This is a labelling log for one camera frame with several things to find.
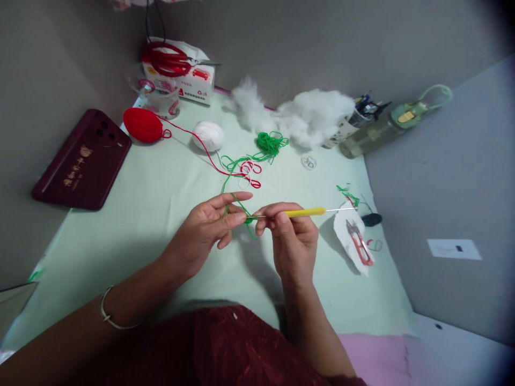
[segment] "gray wall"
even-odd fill
[[[513,345],[515,56],[365,156],[388,246],[415,312]],[[426,239],[472,239],[482,261],[437,258]]]
[[[0,3],[0,289],[26,282],[67,211],[35,202],[32,186],[88,108],[115,122],[136,96],[144,11],[106,0]]]
[[[230,90],[249,74],[271,107],[317,87],[410,100],[435,83],[458,86],[507,51],[499,22],[473,0],[192,0],[160,9],[168,36],[224,63],[218,86]]]

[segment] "wrist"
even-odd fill
[[[151,263],[151,266],[156,280],[171,290],[175,291],[190,279],[176,266],[171,266],[170,263],[162,257],[159,257]]]
[[[285,298],[291,298],[298,301],[308,299],[317,295],[317,290],[313,284],[313,280],[294,281],[288,278],[282,280],[283,293]]]

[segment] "red yarn ball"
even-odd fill
[[[123,113],[123,122],[129,134],[134,138],[145,143],[154,143],[160,138],[170,138],[172,133],[169,130],[165,130],[165,133],[169,133],[170,136],[165,136],[163,133],[163,123],[151,111],[130,108]]]

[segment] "bottle handle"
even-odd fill
[[[422,95],[420,96],[420,98],[418,98],[418,100],[421,101],[422,99],[424,99],[424,97],[430,91],[434,90],[435,88],[440,89],[441,93],[447,97],[447,100],[445,100],[444,102],[442,102],[442,103],[440,103],[438,105],[431,106],[429,108],[430,110],[436,109],[438,107],[442,107],[443,105],[446,105],[447,103],[449,103],[452,100],[452,90],[450,88],[448,88],[447,86],[444,86],[444,85],[434,85],[434,86],[429,87],[426,91],[424,91],[422,93]]]

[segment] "woman's left hand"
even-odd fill
[[[240,201],[252,198],[250,192],[233,194]],[[218,240],[218,249],[229,245],[231,230],[247,219],[243,208],[232,204],[235,201],[231,193],[223,193],[192,209],[159,257],[174,276],[184,281],[192,278],[200,271]],[[229,209],[224,216],[226,205]]]

